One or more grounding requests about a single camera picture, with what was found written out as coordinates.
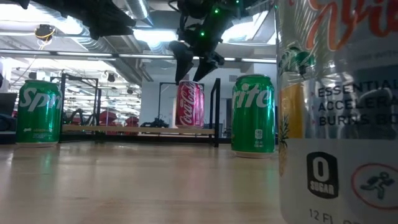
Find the ceiling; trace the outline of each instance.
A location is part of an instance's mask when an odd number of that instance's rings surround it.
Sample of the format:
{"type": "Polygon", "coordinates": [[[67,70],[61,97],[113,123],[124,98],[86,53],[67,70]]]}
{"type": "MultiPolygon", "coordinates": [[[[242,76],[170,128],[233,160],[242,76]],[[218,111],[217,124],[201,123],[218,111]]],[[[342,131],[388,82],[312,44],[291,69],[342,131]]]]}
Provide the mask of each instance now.
{"type": "MultiPolygon", "coordinates": [[[[121,9],[127,11],[126,0],[114,0],[114,3],[121,9]]],[[[27,11],[17,5],[1,5],[2,13],[0,15],[0,49],[22,49],[22,50],[54,50],[54,51],[73,51],[73,52],[117,52],[117,53],[152,53],[152,54],[170,54],[167,50],[167,42],[163,40],[167,35],[175,38],[173,35],[178,23],[180,14],[173,11],[167,1],[148,0],[150,8],[149,18],[153,22],[154,27],[148,28],[145,22],[138,21],[137,30],[143,32],[165,31],[162,35],[149,35],[144,38],[139,37],[139,31],[135,31],[136,35],[130,36],[111,36],[100,38],[98,42],[88,38],[88,34],[84,33],[84,26],[72,18],[60,21],[60,18],[54,18],[42,11],[35,10],[35,7],[29,6],[27,11]],[[35,28],[39,24],[50,24],[57,28],[54,38],[51,41],[41,41],[33,34],[35,28]]],[[[216,51],[224,57],[240,57],[240,58],[275,58],[275,45],[270,45],[270,40],[275,33],[274,11],[272,8],[265,8],[265,12],[253,14],[242,21],[252,22],[252,30],[244,30],[247,24],[240,26],[243,30],[231,30],[230,33],[244,33],[246,36],[236,38],[228,37],[227,43],[220,44],[216,51]]],[[[198,21],[188,20],[187,24],[193,24],[198,21]]],[[[44,59],[34,57],[14,57],[9,59],[12,62],[13,71],[11,83],[13,83],[11,91],[18,91],[23,85],[24,80],[29,79],[29,72],[38,72],[41,76],[49,78],[51,76],[59,76],[61,72],[67,72],[71,75],[84,78],[98,78],[99,85],[106,88],[114,87],[113,90],[105,90],[103,95],[109,96],[104,99],[103,105],[118,109],[122,113],[139,114],[141,99],[140,86],[142,82],[172,82],[175,74],[175,61],[172,60],[140,60],[134,58],[117,59],[116,61],[98,60],[98,58],[86,58],[85,60],[65,60],[65,59],[44,59]],[[107,81],[107,74],[114,73],[116,80],[113,83],[107,81]],[[134,93],[128,95],[127,88],[133,88],[134,93]]],[[[245,73],[249,68],[247,63],[229,63],[226,62],[223,68],[219,68],[209,74],[203,82],[212,82],[216,77],[222,77],[221,74],[245,73]]],[[[69,87],[80,86],[73,82],[67,82],[69,87]]],[[[86,101],[85,107],[89,108],[92,100],[86,100],[93,97],[92,89],[84,89],[79,93],[68,93],[70,95],[78,95],[83,101],[86,101]]],[[[70,102],[71,110],[81,108],[82,105],[70,102]]]]}

